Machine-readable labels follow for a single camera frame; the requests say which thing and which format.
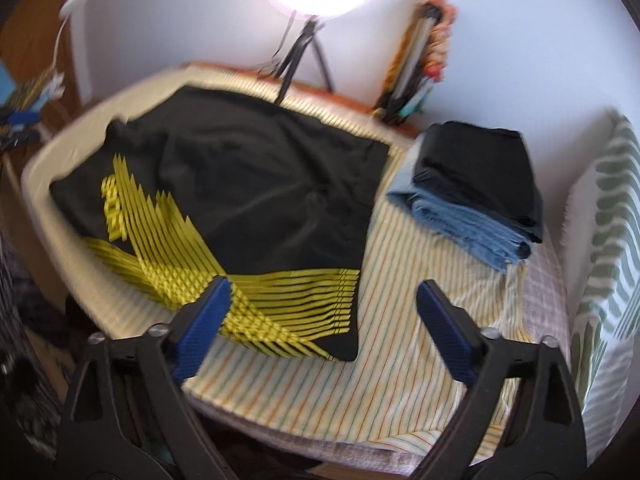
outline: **mattress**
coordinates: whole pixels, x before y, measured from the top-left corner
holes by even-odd
[[[114,117],[126,121],[138,116],[186,84],[268,100],[277,90],[253,76],[225,70],[164,72],[70,125],[23,174],[26,205],[58,272],[87,314],[116,338],[139,335],[155,322],[168,322],[172,313],[92,255],[55,207],[49,184],[101,145]],[[431,449],[464,392],[446,373],[420,325],[413,303],[417,284],[437,278],[452,302],[467,308],[477,322],[520,340],[551,334],[567,352],[564,291],[555,253],[546,242],[534,252],[528,269],[511,266],[506,275],[495,273],[386,203],[385,186],[411,139],[366,114],[295,89],[284,105],[390,145],[367,239],[358,312],[360,357],[354,363],[275,358],[218,338],[200,374],[185,384],[185,393],[197,409],[282,449],[408,473]],[[433,268],[436,257],[449,264]],[[478,459],[494,451],[514,392],[514,383],[505,387]]]

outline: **blue object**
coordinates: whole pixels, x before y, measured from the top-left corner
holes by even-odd
[[[39,122],[40,114],[37,112],[14,112],[6,120],[6,123],[11,126],[18,126],[19,124],[28,126]]]
[[[438,294],[428,282],[422,282],[418,286],[415,298],[418,314],[451,376],[456,381],[470,386],[478,378],[474,370],[477,349],[454,320],[453,309],[456,307],[440,295],[441,293]]]
[[[0,105],[4,104],[15,90],[15,81],[0,59]]]
[[[428,77],[423,77],[414,96],[398,112],[398,117],[405,119],[417,111],[418,106],[424,104],[431,90],[433,90],[433,82]]]
[[[200,305],[198,313],[175,344],[172,378],[177,383],[198,373],[231,307],[231,282],[226,278],[220,279],[213,288],[207,287],[195,303]]]
[[[404,208],[417,222],[450,238],[466,252],[495,270],[521,260],[524,235],[467,206],[443,200],[414,186],[414,167],[427,134],[422,133],[407,152],[404,163],[387,190],[389,200]]]

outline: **black clamp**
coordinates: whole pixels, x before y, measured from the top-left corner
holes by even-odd
[[[179,387],[209,351],[230,290],[216,276],[169,325],[129,339],[89,338],[60,425],[60,478],[237,480]]]
[[[558,342],[503,339],[479,329],[429,280],[418,314],[453,378],[468,388],[416,471],[419,480],[574,480],[586,464],[580,405]],[[468,466],[486,433],[505,379],[520,378],[515,404],[493,457]]]

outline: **folded clothes stack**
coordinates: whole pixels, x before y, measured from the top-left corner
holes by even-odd
[[[434,124],[407,152],[388,196],[500,272],[542,242],[542,199],[518,132]]]

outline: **tripod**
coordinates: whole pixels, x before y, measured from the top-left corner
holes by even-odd
[[[287,90],[289,90],[293,75],[298,69],[302,55],[305,53],[309,43],[311,43],[313,50],[316,53],[316,57],[318,58],[318,65],[320,66],[320,71],[322,72],[322,78],[324,79],[326,89],[330,93],[334,93],[334,83],[331,75],[329,74],[329,67],[327,66],[318,38],[316,38],[316,32],[319,28],[320,25],[317,16],[312,16],[306,20],[300,36],[291,47],[291,50],[289,50],[287,56],[282,61],[278,69],[273,73],[273,76],[276,79],[279,79],[284,74],[282,85],[280,86],[280,92],[278,93],[278,97],[275,101],[278,106],[282,104],[282,101],[287,94]]]

